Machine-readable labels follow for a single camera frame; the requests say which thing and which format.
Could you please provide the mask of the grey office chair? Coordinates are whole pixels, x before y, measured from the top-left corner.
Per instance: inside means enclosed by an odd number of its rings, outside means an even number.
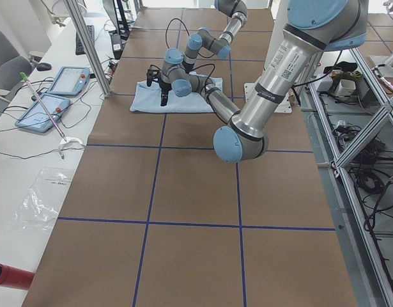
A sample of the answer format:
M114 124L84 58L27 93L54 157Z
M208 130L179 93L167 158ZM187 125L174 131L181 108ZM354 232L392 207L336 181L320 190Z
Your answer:
M0 31L0 99L9 102L5 96L21 82L20 73L29 75L32 70L30 62L18 53Z

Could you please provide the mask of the white curved bracket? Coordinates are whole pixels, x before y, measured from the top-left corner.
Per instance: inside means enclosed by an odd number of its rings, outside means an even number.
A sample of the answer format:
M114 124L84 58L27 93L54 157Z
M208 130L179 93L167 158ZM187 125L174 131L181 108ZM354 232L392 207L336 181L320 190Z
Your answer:
M59 146L58 146L58 152L59 152L59 154L60 154L60 157L61 157L63 160L65 159L65 156L64 156L64 154L63 154L63 149L64 149L65 145L67 145L67 144L69 144L69 143L78 143L78 144L80 144L81 146L84 146L82 140L79 139L79 138L68 137L68 136L65 136L65 137L61 138L61 141L60 141Z

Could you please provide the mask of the blue teach pendant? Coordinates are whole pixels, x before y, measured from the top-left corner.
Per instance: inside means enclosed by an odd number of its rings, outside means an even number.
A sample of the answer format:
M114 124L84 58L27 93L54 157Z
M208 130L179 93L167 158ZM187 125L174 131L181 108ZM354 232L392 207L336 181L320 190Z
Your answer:
M66 97L44 93L40 98L54 121L58 121L70 106L70 99ZM15 122L15 126L34 132L44 133L53 127L53 123L43 107L36 100Z
M62 67L47 93L76 97L89 81L89 75L88 67Z

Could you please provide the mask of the light blue button shirt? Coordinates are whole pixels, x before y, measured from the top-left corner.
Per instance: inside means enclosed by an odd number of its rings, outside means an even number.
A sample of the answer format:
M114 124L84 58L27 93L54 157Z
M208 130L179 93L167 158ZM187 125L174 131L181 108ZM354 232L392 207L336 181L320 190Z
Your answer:
M162 90L157 83L150 87L146 81L137 83L135 97L130 106L131 112L143 113L212 113L213 109L198 93L191 93L186 97L177 97L173 91L169 92L166 106L161 106Z

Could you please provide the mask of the upper blue teach pendant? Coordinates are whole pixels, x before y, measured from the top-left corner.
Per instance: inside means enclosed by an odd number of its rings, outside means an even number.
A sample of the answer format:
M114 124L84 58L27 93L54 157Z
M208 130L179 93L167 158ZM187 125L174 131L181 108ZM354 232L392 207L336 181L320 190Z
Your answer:
M76 97L89 81L89 75L88 67L62 67L47 93Z

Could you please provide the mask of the aluminium frame post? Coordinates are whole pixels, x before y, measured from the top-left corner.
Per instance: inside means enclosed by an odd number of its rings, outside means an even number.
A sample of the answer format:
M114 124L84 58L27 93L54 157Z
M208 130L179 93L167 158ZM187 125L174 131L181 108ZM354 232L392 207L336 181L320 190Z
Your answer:
M76 32L81 39L86 56L89 60L89 64L91 65L92 71L96 76L96 80L100 85L104 97L107 98L111 95L111 88L109 86L108 80L105 77L102 64L95 50L95 44L89 35L86 23L81 11L79 10L77 1L64 0L64 3L76 28Z

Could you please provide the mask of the clear plastic bag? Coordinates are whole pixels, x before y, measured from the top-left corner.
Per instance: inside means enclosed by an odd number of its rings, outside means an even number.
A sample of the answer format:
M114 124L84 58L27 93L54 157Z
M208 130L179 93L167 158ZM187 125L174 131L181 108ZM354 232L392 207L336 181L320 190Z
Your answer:
M13 213L9 229L18 232L51 232L74 174L74 169L42 168Z

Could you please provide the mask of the red cylinder bottle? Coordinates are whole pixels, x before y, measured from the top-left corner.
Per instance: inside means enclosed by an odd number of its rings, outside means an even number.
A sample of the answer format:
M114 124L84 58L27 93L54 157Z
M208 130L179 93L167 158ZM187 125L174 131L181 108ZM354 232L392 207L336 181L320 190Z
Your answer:
M33 272L0 264L0 287L28 290L34 276Z

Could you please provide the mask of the black computer mouse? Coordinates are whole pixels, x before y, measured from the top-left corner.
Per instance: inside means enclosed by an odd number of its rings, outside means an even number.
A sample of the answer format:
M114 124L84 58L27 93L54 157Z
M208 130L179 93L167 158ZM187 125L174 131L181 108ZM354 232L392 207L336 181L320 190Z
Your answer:
M38 63L35 66L36 70L39 72L48 71L52 69L52 65L49 63Z

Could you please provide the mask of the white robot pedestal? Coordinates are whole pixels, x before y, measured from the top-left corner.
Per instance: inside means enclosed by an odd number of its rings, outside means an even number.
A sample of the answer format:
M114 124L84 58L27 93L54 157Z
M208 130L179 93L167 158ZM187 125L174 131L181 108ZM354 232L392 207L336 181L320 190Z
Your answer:
M256 95L256 86L260 84L270 93L270 101L272 101L272 98L276 101L274 113L292 113L292 108L288 99L289 86L286 88L282 87L283 85L287 85L287 83L281 77L281 62L283 59L287 58L288 52L279 50L284 42L283 29L288 23L288 4L289 1L280 1L279 3L263 72L245 93L245 106L243 109L251 103L251 100L261 98Z

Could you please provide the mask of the lower blue teach pendant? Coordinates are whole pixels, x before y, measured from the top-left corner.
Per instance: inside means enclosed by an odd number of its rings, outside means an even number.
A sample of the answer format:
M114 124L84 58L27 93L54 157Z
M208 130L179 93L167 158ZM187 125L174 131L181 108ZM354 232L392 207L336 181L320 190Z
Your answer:
M44 93L40 98L54 121L58 121L70 106L70 99L66 97ZM34 132L44 133L53 127L53 123L43 107L36 100L15 122L15 126Z

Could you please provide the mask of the metal rod green tip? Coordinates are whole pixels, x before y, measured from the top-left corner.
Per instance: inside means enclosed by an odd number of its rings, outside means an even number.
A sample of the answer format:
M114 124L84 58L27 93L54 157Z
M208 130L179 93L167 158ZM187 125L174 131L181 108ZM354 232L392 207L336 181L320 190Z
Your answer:
M56 130L59 132L59 135L66 141L66 136L65 133L59 128L58 124L56 123L56 121L54 120L52 114L50 113L50 111L46 108L46 106L44 105L43 101L41 100L40 96L37 94L37 92L35 91L35 89L33 88L32 84L28 81L27 75L24 72L20 72L19 75L21 76L22 80L27 84L27 86L29 87L29 89L31 90L31 92L33 93L33 95L36 97L38 103L41 105L41 107L43 108L43 110L45 111L45 113L47 114L47 116L50 118L50 121L53 123L53 125L55 126Z

